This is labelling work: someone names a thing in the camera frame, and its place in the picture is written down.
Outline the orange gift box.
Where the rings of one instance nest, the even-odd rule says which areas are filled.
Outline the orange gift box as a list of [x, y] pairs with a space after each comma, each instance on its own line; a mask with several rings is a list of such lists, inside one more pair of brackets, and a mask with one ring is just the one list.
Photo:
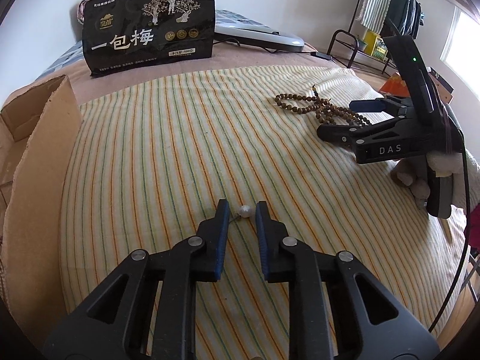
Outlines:
[[379, 89], [379, 92], [397, 97], [409, 97], [408, 86], [406, 82], [402, 80], [402, 77], [398, 72], [394, 73], [388, 78], [388, 80]]

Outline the yellow green box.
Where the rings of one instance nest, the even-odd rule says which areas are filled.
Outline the yellow green box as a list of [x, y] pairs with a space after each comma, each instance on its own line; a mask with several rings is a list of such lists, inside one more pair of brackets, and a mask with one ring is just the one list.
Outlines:
[[364, 36], [363, 42], [366, 44], [364, 49], [366, 55], [379, 60], [384, 60], [386, 58], [388, 49], [383, 39], [377, 33], [368, 30]]

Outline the black clothes rack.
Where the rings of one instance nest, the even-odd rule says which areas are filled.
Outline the black clothes rack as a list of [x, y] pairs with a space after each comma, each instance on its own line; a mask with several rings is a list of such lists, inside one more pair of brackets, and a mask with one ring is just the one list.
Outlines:
[[357, 0], [348, 28], [332, 34], [326, 55], [345, 68], [389, 77], [396, 66], [385, 39], [396, 33], [416, 38], [424, 21], [418, 0]]

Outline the dark hanging clothes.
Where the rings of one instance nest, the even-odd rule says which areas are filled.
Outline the dark hanging clothes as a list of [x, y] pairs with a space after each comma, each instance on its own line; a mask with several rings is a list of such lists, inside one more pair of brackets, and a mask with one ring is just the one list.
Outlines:
[[416, 39], [420, 27], [424, 25], [424, 18], [422, 5], [417, 0], [391, 0], [380, 37], [394, 35], [389, 25], [391, 22], [401, 35]]

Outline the striped yellow bed cloth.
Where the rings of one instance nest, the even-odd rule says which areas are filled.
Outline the striped yellow bed cloth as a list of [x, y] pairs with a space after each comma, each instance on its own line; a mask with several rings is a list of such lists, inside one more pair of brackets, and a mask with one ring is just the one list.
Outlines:
[[345, 107], [376, 92], [342, 68], [190, 72], [122, 85], [80, 107], [64, 185], [61, 272], [72, 311], [131, 251], [167, 250], [220, 199], [266, 201], [314, 250], [352, 252], [435, 336], [459, 296], [465, 216], [429, 216], [390, 177], [319, 140], [314, 115], [274, 104], [317, 90]]

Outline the brown cardboard box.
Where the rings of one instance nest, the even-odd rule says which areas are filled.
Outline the brown cardboard box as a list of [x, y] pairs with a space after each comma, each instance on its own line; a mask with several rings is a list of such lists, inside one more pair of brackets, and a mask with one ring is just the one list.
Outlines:
[[1, 298], [33, 341], [66, 314], [59, 217], [81, 123], [67, 76], [23, 89], [1, 108]]

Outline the black plum snack bag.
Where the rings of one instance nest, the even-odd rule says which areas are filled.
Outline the black plum snack bag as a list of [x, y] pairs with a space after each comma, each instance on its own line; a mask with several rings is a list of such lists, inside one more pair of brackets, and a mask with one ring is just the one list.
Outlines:
[[82, 47], [93, 77], [212, 57], [215, 0], [89, 0]]

